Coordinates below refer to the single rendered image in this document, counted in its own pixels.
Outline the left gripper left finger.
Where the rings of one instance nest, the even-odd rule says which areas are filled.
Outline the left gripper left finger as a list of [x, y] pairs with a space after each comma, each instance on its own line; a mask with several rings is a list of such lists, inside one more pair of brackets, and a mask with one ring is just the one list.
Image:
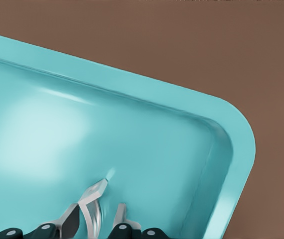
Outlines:
[[56, 220], [42, 223], [26, 234], [19, 228], [4, 229], [0, 231], [0, 239], [71, 239], [78, 231], [79, 215], [79, 205], [73, 203]]

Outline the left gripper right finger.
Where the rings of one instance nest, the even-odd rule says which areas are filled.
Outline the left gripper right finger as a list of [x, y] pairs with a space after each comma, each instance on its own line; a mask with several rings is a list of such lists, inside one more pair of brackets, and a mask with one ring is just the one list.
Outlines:
[[120, 203], [108, 239], [169, 239], [169, 236], [159, 228], [143, 231], [138, 222], [127, 219], [127, 206], [125, 203]]

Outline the silver drainage pipe clamp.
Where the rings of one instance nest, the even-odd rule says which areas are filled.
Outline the silver drainage pipe clamp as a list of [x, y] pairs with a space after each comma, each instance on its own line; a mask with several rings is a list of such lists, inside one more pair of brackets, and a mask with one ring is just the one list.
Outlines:
[[78, 201], [84, 216], [88, 239], [97, 239], [99, 236], [102, 221], [99, 199], [102, 197], [107, 185], [108, 181], [105, 178], [96, 182], [85, 190]]

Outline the turquoise rectangular tray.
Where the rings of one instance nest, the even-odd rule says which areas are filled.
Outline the turquoise rectangular tray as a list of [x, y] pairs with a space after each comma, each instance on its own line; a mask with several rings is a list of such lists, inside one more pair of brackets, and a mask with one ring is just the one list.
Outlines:
[[255, 151], [221, 98], [0, 36], [0, 231], [54, 220], [105, 179], [99, 239], [119, 203], [143, 229], [222, 239]]

